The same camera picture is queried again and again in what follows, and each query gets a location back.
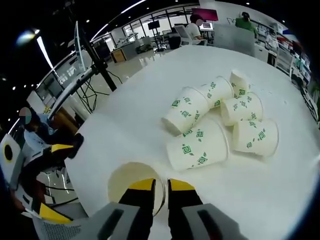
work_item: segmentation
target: green shirt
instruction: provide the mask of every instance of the green shirt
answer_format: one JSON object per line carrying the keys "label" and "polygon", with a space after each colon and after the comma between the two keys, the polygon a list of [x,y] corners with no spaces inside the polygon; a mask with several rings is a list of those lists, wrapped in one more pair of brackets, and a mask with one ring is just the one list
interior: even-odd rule
{"label": "green shirt", "polygon": [[252,22],[245,21],[242,17],[235,19],[235,26],[241,29],[247,29],[251,32],[254,32],[254,37],[257,38],[258,32]]}

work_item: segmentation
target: white paper cup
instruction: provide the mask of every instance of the white paper cup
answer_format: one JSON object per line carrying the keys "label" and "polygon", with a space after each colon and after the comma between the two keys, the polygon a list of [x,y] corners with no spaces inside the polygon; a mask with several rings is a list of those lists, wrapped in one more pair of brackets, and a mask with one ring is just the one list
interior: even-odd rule
{"label": "white paper cup", "polygon": [[269,157],[278,147],[278,126],[270,119],[238,121],[233,127],[232,135],[232,148],[236,151]]}
{"label": "white paper cup", "polygon": [[108,181],[109,201],[118,203],[130,185],[145,179],[155,179],[153,216],[157,215],[165,203],[165,184],[151,166],[141,162],[128,162],[112,172]]}
{"label": "white paper cup", "polygon": [[205,97],[210,109],[219,107],[222,100],[234,97],[234,90],[230,82],[222,76],[217,76],[211,83],[196,89]]}
{"label": "white paper cup", "polygon": [[229,155],[223,129],[208,117],[203,118],[196,127],[167,142],[166,150],[176,171],[221,162]]}
{"label": "white paper cup", "polygon": [[178,136],[188,131],[208,111],[205,97],[194,88],[184,87],[168,114],[161,120],[172,134]]}
{"label": "white paper cup", "polygon": [[233,69],[230,75],[230,83],[233,87],[234,97],[239,98],[250,90],[249,78],[237,69]]}
{"label": "white paper cup", "polygon": [[239,98],[223,100],[220,109],[226,126],[232,126],[241,120],[261,120],[264,113],[260,98],[253,92]]}

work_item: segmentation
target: glass window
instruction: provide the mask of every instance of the glass window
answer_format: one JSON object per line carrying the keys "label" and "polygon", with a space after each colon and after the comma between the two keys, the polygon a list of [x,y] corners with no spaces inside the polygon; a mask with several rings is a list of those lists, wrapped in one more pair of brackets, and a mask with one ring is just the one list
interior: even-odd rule
{"label": "glass window", "polygon": [[132,26],[133,32],[138,34],[136,36],[137,39],[141,39],[141,38],[145,37],[144,30],[143,30],[139,20],[131,23],[131,26]]}
{"label": "glass window", "polygon": [[192,9],[197,9],[197,8],[200,8],[200,6],[199,5],[193,5],[193,6],[185,6],[184,7],[188,23],[190,23],[190,16],[192,15]]}
{"label": "glass window", "polygon": [[160,27],[157,28],[157,31],[160,33],[160,35],[163,34],[163,31],[171,30],[166,11],[160,11],[152,15],[154,21],[159,21]]}
{"label": "glass window", "polygon": [[145,35],[147,37],[153,37],[154,34],[153,34],[152,30],[149,30],[149,27],[148,27],[148,24],[152,22],[151,15],[141,18],[141,22],[142,22],[143,29],[145,31]]}
{"label": "glass window", "polygon": [[[124,26],[124,27],[123,27],[123,30],[124,30],[125,35],[126,35],[127,37],[130,36],[131,34],[133,34],[130,25]],[[129,41],[130,41],[130,42],[134,42],[134,41],[135,41],[135,38],[134,38],[134,37],[131,37],[131,38],[129,39]]]}
{"label": "glass window", "polygon": [[172,27],[174,27],[175,24],[187,24],[184,9],[182,7],[172,8],[167,11]]}
{"label": "glass window", "polygon": [[104,41],[105,41],[106,45],[108,46],[110,52],[115,50],[116,46],[115,46],[114,41],[112,40],[110,35],[108,35],[107,38],[104,39]]}

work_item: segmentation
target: red screen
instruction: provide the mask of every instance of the red screen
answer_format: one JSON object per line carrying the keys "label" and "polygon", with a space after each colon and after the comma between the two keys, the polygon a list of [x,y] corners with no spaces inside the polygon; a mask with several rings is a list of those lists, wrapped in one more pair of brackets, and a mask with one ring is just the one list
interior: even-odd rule
{"label": "red screen", "polygon": [[192,13],[201,16],[203,20],[218,21],[217,11],[213,9],[192,8]]}

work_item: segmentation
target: white table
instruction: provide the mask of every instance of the white table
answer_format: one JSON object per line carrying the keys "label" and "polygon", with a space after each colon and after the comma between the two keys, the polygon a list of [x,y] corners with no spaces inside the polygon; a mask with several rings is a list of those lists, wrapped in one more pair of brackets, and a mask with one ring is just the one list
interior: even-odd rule
{"label": "white table", "polygon": [[[273,157],[231,152],[219,164],[175,172],[162,124],[173,99],[185,86],[200,86],[237,68],[251,77],[266,118],[279,127]],[[218,110],[208,115],[218,120]],[[212,203],[240,225],[250,240],[284,239],[306,210],[318,179],[320,133],[288,76],[242,53],[208,46],[184,46],[145,67],[119,87],[79,130],[85,137],[74,159],[66,160],[70,180],[89,216],[108,203],[112,171],[126,162],[151,165],[160,176],[187,181],[204,203]],[[226,130],[230,139],[231,130]],[[149,239],[171,239],[168,211],[154,218]]]}

